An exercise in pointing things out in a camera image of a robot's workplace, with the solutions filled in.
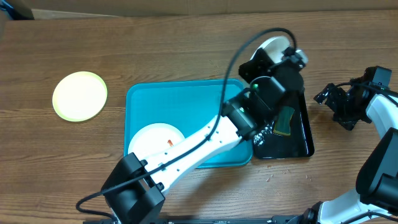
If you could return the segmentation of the green yellow sponge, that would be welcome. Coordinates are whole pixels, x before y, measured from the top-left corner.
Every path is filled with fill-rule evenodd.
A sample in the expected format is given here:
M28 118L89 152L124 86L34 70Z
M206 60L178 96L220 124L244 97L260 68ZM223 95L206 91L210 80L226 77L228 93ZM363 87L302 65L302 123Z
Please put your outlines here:
M290 136L290 123L294 113L295 110L289 106L281 107L274 125L273 133L281 136Z

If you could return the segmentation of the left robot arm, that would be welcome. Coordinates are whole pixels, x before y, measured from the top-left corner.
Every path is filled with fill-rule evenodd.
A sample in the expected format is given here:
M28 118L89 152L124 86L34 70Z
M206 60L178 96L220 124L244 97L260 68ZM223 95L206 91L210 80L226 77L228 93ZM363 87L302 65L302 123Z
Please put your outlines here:
M259 47L239 66L249 87L221 102L218 114L182 142L145 156L132 152L116 165L101 193L116 223L150 223L169 190L209 158L251 140L304 92L300 71L308 63L302 50Z

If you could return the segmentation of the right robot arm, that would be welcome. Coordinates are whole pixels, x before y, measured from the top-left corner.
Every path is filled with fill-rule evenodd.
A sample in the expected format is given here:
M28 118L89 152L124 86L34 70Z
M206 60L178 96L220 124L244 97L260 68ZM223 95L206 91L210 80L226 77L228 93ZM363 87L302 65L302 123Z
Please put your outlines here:
M356 86L373 94L365 113L381 140L360 169L353 190L318 202L289 223L362 223L379 217L397 222L397 93L381 84Z

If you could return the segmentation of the light green plate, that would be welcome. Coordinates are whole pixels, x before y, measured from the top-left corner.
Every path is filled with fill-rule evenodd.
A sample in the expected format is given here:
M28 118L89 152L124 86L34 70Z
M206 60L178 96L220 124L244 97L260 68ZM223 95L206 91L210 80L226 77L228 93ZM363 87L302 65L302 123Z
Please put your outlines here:
M75 72L55 87L52 106L66 121L81 122L96 116L105 106L108 89L104 80L93 72Z

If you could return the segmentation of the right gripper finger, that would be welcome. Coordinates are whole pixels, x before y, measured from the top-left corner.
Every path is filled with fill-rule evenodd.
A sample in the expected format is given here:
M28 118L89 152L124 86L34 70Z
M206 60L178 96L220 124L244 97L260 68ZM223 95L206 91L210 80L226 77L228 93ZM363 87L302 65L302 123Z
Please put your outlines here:
M333 121L337 122L340 126L345 128L345 130L352 131L358 122L357 119L354 120L347 120L344 119L343 117L339 116L338 114L333 115Z
M335 85L333 83L327 84L321 92L313 97L313 100L321 105L328 98L328 95L334 87Z

